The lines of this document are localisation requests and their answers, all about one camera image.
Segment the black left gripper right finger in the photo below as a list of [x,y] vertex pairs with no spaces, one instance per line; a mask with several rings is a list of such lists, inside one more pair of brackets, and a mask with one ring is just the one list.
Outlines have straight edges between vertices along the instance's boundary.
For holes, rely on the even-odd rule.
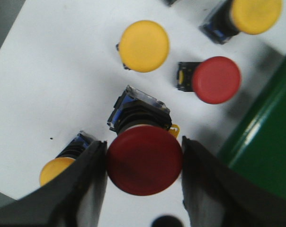
[[196,140],[182,138],[183,205],[192,227],[286,227],[286,200],[229,169]]

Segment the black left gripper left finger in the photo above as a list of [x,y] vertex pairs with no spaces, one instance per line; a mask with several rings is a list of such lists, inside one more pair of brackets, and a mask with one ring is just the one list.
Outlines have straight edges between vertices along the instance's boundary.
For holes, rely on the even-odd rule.
[[56,178],[0,208],[0,227],[96,227],[107,185],[107,143],[94,141]]

